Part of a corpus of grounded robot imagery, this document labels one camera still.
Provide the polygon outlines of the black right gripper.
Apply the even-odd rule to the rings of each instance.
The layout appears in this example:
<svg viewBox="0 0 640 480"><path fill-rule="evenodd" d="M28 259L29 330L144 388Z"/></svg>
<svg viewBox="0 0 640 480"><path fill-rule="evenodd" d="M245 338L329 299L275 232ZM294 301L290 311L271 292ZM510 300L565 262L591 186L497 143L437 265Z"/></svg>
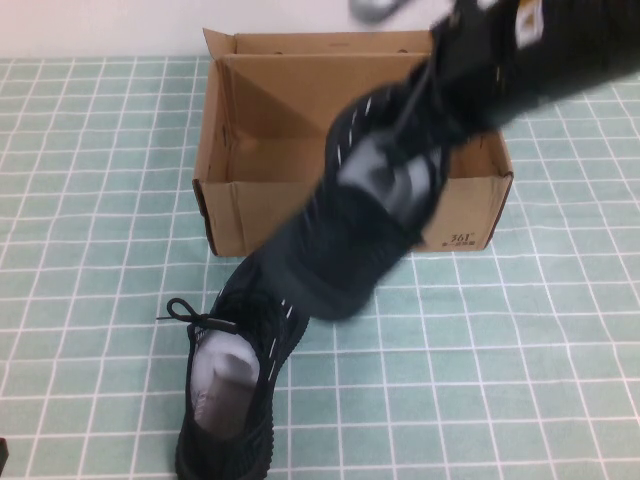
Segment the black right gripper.
<svg viewBox="0 0 640 480"><path fill-rule="evenodd" d="M458 145L517 116L510 104L517 1L457 1L433 29L434 140Z"/></svg>

